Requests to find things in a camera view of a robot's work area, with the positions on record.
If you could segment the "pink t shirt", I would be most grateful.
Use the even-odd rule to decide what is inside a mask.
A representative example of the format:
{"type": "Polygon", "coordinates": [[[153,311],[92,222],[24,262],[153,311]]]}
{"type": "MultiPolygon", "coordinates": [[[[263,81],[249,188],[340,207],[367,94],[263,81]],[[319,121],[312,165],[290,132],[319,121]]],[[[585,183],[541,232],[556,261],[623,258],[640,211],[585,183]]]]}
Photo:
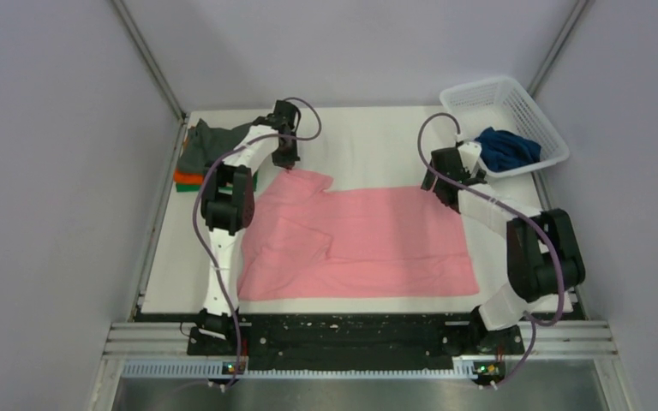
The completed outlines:
{"type": "Polygon", "coordinates": [[[476,281],[460,215],[417,187],[332,189],[280,173],[242,240],[244,301],[455,297],[476,281]]]}

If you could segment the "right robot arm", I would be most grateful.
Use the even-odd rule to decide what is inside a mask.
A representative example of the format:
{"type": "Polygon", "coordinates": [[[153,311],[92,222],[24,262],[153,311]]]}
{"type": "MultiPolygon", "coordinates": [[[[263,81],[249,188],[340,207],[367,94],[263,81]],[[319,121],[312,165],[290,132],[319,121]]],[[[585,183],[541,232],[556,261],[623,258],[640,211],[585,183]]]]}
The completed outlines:
{"type": "Polygon", "coordinates": [[[585,268],[569,214],[498,194],[473,170],[480,151],[476,143],[463,143],[422,157],[427,168],[422,189],[505,240],[507,279],[473,309],[468,329],[470,346],[490,353],[522,319],[541,326],[558,322],[565,292],[585,279],[585,268]]]}

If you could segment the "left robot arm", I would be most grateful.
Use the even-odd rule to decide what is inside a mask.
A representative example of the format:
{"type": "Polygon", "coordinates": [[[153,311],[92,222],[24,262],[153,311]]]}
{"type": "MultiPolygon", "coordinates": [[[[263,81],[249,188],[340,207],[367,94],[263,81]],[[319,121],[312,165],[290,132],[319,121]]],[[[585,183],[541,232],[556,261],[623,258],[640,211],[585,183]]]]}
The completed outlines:
{"type": "Polygon", "coordinates": [[[299,162],[300,101],[279,99],[271,112],[234,128],[199,120],[178,160],[180,171],[201,178],[191,218],[209,258],[209,283],[196,328],[220,354],[235,351],[241,340],[236,280],[241,239],[254,219],[255,176],[266,160],[287,170],[299,162]]]}

